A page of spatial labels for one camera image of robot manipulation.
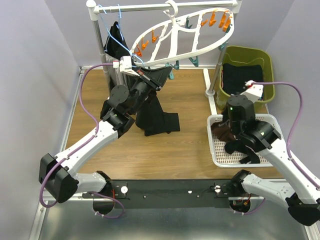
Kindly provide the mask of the teal plastic clip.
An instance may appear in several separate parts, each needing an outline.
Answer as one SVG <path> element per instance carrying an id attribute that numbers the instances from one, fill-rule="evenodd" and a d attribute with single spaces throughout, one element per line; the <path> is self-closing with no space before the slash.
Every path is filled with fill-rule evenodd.
<path id="1" fill-rule="evenodd" d="M 171 72 L 169 73 L 168 78 L 169 78 L 170 80 L 174 80 L 174 79 L 175 79 L 175 76 L 174 76 L 173 70 L 179 70 L 179 69 L 180 69 L 180 63 L 179 63 L 179 61 L 176 61 L 175 64 L 170 64 L 170 63 L 167 62 L 167 63 L 165 64 L 165 66 L 166 66 L 166 67 L 171 67 Z"/>

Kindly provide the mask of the white round clip hanger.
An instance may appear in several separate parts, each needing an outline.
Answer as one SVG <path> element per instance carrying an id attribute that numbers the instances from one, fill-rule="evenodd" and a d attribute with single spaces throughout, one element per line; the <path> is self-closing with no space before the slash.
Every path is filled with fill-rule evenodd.
<path id="1" fill-rule="evenodd" d="M 170 7 L 164 10 L 168 20 L 145 30 L 132 44 L 130 53 L 137 66 L 177 64 L 183 59 L 196 66 L 200 55 L 226 46 L 241 6 L 239 0 L 223 0 L 180 15 L 176 2 L 168 0 L 166 4 Z"/>

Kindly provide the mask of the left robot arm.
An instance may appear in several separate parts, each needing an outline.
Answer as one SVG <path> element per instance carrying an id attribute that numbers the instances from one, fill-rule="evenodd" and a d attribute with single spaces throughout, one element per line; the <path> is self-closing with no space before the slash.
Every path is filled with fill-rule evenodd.
<path id="1" fill-rule="evenodd" d="M 95 192 L 104 198 L 110 194 L 110 178 L 102 171 L 79 173 L 78 170 L 103 147 L 119 139 L 134 124 L 133 115 L 150 97 L 165 85 L 172 67 L 157 69 L 137 67 L 132 88 L 118 84 L 112 88 L 102 112 L 101 121 L 71 147 L 56 154 L 47 153 L 40 160 L 41 191 L 47 190 L 58 203 L 76 193 Z"/>

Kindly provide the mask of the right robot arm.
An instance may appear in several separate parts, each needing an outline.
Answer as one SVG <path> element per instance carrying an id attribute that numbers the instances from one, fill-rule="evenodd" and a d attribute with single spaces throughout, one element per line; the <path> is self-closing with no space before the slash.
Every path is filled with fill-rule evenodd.
<path id="1" fill-rule="evenodd" d="M 320 219 L 320 180 L 287 147 L 282 135 L 270 123 L 256 118 L 254 104 L 245 95 L 232 95 L 223 117 L 228 120 L 234 141 L 227 153 L 248 148 L 271 163 L 286 179 L 280 186 L 247 170 L 232 177 L 229 189 L 241 196 L 254 194 L 285 207 L 300 224 L 311 226 Z"/>

